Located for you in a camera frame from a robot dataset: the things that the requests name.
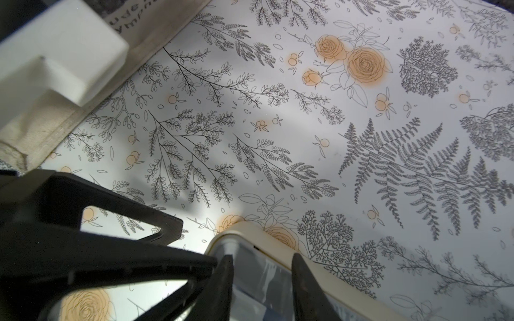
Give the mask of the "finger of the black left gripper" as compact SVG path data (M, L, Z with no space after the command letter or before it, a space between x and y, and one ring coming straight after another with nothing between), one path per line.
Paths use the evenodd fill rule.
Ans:
M83 210L105 209L160 228L142 239L168 246L182 234L183 221L71 173L36 169L24 176L1 170L1 226L15 221L42 222L80 229Z
M174 320L205 288L218 261L207 255L46 223L1 228L1 301L6 320L46 320L76 290L156 280L185 286L140 320Z

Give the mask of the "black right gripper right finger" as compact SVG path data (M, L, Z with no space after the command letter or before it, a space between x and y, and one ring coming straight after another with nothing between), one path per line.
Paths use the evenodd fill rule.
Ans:
M291 266L295 320L341 320L301 254Z

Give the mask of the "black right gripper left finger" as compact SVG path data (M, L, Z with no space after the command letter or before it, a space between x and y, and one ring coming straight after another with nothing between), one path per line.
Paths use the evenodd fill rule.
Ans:
M225 255L186 320L229 320L233 281L233 256Z

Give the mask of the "cream plastic wrap dispenser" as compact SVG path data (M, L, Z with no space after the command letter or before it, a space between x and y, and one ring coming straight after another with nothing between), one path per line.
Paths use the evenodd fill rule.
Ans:
M217 259L233 256L230 320L295 320L291 266L297 251L253 223L240 222L215 236L205 253ZM341 320L403 320L386 305L302 257Z

